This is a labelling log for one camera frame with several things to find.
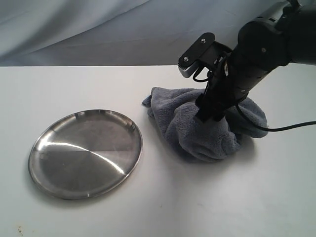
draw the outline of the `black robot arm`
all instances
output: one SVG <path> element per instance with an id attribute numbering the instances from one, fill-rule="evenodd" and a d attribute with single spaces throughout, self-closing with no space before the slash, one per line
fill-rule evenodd
<path id="1" fill-rule="evenodd" d="M 249 91 L 278 66 L 316 65 L 316 6 L 297 0 L 278 2 L 244 25 L 234 50 L 205 33 L 179 58 L 184 77 L 209 69 L 204 94 L 196 100 L 201 121 L 220 120 L 225 110 L 244 100 Z"/>

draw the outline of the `metal plate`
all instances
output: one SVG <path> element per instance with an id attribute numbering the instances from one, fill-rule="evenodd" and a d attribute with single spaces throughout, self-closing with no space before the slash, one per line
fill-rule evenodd
<path id="1" fill-rule="evenodd" d="M 57 198 L 101 195 L 135 168 L 142 137 L 128 117 L 108 110 L 69 115 L 48 128 L 34 144 L 29 172 L 35 184 Z"/>

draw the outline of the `stainless steel plate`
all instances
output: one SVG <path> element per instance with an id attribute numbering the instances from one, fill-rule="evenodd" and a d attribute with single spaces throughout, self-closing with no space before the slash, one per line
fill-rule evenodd
<path id="1" fill-rule="evenodd" d="M 108 110 L 69 115 L 34 144 L 29 171 L 35 184 L 54 197 L 95 197 L 120 184 L 135 168 L 142 137 L 128 117 Z"/>

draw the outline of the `gray towel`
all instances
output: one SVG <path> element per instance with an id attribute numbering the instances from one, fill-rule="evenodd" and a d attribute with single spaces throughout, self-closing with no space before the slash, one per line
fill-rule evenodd
<path id="1" fill-rule="evenodd" d="M 212 162 L 223 159 L 241 148 L 242 135 L 253 138 L 267 135 L 248 124 L 235 107 L 228 109 L 219 122 L 210 119 L 201 123 L 194 119 L 198 111 L 195 100 L 201 93 L 202 89 L 154 87 L 143 101 L 165 140 L 185 160 Z M 245 99 L 239 106 L 254 123 L 267 127 L 264 112 L 251 99 Z"/>

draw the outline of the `white table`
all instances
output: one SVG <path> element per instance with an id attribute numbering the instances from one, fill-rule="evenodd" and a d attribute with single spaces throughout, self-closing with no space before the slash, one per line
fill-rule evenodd
<path id="1" fill-rule="evenodd" d="M 250 97 L 278 127 L 316 119 L 316 67 L 279 68 Z M 189 164 L 157 134 L 141 101 L 153 86 L 202 87 L 175 66 L 0 68 L 0 236 L 313 237 L 316 126 L 245 139 L 217 164 Z M 132 175 L 107 195 L 51 198 L 27 161 L 58 119 L 110 109 L 139 126 L 144 150 Z"/>

